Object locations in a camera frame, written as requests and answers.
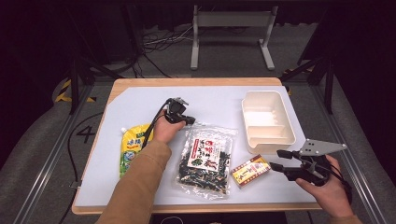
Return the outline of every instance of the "white plastic tray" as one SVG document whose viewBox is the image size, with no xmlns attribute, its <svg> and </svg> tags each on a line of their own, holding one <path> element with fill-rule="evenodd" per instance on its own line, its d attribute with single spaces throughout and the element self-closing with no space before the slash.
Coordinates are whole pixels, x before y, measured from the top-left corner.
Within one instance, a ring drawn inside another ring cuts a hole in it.
<svg viewBox="0 0 396 224">
<path fill-rule="evenodd" d="M 296 141 L 279 92 L 249 91 L 242 109 L 250 153 L 276 154 Z"/>
</svg>

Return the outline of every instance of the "beige sleeve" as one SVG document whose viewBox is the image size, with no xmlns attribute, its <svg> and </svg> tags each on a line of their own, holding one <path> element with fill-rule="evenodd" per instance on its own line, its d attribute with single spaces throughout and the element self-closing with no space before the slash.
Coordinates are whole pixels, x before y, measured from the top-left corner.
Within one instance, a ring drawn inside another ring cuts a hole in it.
<svg viewBox="0 0 396 224">
<path fill-rule="evenodd" d="M 131 162 L 97 223 L 149 223 L 154 196 L 171 154 L 166 144 L 151 141 Z"/>
</svg>

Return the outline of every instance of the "tripod leg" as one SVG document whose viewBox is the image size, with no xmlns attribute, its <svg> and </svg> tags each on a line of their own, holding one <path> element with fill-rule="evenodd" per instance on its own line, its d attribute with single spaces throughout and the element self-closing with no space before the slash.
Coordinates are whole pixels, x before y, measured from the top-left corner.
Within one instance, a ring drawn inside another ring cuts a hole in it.
<svg viewBox="0 0 396 224">
<path fill-rule="evenodd" d="M 96 68 L 97 70 L 101 71 L 102 73 L 106 74 L 109 77 L 113 77 L 114 79 L 123 78 L 122 76 L 118 75 L 117 73 L 115 73 L 115 72 L 87 59 L 87 58 L 84 58 L 84 57 L 79 57 L 79 58 L 81 59 L 82 63 L 85 63 L 90 67 Z"/>
<path fill-rule="evenodd" d="M 92 74 L 92 71 L 88 66 L 84 66 L 83 61 L 79 57 L 79 60 L 76 63 L 78 74 L 84 85 L 93 85 L 95 82 L 95 77 Z"/>
<path fill-rule="evenodd" d="M 295 77 L 297 75 L 299 75 L 300 73 L 302 73 L 305 69 L 308 69 L 314 65 L 316 65 L 317 63 L 320 63 L 322 61 L 322 58 L 317 58 L 315 60 L 311 60 L 299 67 L 297 67 L 296 69 L 294 69 L 293 71 L 283 75 L 282 77 L 279 78 L 280 81 L 287 81 L 289 78 L 291 77 Z"/>
<path fill-rule="evenodd" d="M 312 70 L 311 74 L 309 74 L 306 81 L 309 85 L 318 85 L 323 77 L 326 75 L 329 69 L 329 59 L 324 58 L 321 62 L 317 63 L 317 65 Z"/>
</svg>

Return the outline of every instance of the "food label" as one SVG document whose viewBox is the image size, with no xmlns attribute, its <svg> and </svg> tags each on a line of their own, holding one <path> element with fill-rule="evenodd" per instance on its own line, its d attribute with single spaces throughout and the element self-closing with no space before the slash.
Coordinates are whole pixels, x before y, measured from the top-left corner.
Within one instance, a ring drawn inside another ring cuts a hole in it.
<svg viewBox="0 0 396 224">
<path fill-rule="evenodd" d="M 260 175 L 267 173 L 269 170 L 271 170 L 271 166 L 261 155 L 258 155 L 234 168 L 231 170 L 231 173 L 238 187 L 242 188 Z"/>
<path fill-rule="evenodd" d="M 219 140 L 195 138 L 187 165 L 192 168 L 218 172 L 221 145 L 224 143 Z"/>
</svg>

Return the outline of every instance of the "seaweed package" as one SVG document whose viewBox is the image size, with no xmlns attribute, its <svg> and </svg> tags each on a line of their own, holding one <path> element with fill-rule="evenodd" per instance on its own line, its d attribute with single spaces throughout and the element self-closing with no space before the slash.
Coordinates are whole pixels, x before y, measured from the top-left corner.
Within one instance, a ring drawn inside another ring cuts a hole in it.
<svg viewBox="0 0 396 224">
<path fill-rule="evenodd" d="M 237 130 L 191 127 L 178 166 L 177 183 L 186 193 L 209 200 L 229 195 L 230 159 Z"/>
</svg>

